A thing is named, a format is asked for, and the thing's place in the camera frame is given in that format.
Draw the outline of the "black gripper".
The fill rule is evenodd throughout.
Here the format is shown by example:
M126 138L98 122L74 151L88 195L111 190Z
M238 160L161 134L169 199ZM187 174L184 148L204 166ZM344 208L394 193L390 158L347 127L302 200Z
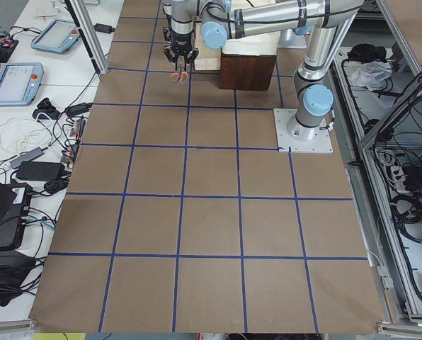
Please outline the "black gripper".
M164 46L164 54L169 62L176 65L176 71L190 72L190 63L195 61L199 50L193 47L194 32L180 34L175 31L164 31L164 39L168 45Z

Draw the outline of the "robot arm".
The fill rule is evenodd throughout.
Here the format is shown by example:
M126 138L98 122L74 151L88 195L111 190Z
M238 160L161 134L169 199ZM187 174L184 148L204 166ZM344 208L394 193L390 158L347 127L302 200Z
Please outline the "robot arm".
M169 23L164 29L168 45L164 47L167 60L174 64L175 73L187 72L187 65L198 56L193 46L194 20L197 16L197 1L162 1L163 11Z
M230 39L310 27L304 59L294 75L299 107L287 123L292 138L309 141L317 136L333 104L333 94L322 80L362 4L361 1L281 1L231 12L219 4L207 4L202 12L202 37L209 48L215 48Z

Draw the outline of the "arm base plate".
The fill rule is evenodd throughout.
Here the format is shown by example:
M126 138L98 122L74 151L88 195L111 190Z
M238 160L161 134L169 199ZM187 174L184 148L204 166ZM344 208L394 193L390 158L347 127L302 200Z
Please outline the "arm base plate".
M318 127L304 127L296 120L297 109L275 108L274 123L278 151L284 153L331 154L333 147L326 119Z

